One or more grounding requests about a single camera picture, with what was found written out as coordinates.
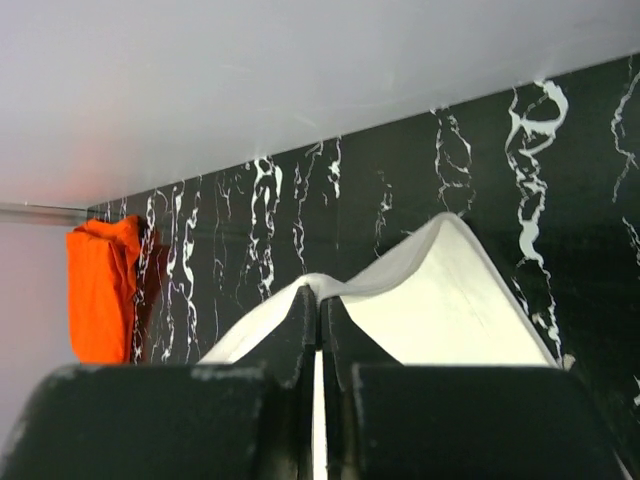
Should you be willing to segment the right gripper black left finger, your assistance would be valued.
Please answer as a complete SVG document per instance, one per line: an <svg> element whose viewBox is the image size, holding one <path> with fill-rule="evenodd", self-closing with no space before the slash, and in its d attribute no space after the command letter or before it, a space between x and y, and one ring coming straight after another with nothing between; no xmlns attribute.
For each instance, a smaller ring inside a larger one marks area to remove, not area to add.
<svg viewBox="0 0 640 480"><path fill-rule="evenodd" d="M308 479L316 299L233 364L67 366L34 390L5 479Z"/></svg>

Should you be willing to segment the white t shirt red print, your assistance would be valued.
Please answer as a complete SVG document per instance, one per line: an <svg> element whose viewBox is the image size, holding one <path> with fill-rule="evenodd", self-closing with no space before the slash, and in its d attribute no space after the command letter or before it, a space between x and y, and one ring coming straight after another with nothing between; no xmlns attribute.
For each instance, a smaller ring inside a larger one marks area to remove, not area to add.
<svg viewBox="0 0 640 480"><path fill-rule="evenodd" d="M313 457L327 475L325 389L320 324L323 301L338 298L349 316L404 366L557 369L479 240L457 216L440 214L348 281L299 277L245 314L198 363L233 364L273 331L286 302L308 287L316 299Z"/></svg>

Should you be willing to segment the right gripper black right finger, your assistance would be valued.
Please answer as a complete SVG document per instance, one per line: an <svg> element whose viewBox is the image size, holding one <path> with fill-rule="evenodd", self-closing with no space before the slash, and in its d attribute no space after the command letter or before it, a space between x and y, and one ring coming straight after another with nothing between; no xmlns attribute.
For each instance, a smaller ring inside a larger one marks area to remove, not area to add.
<svg viewBox="0 0 640 480"><path fill-rule="evenodd" d="M331 479L625 479L581 383L544 367L404 366L322 302Z"/></svg>

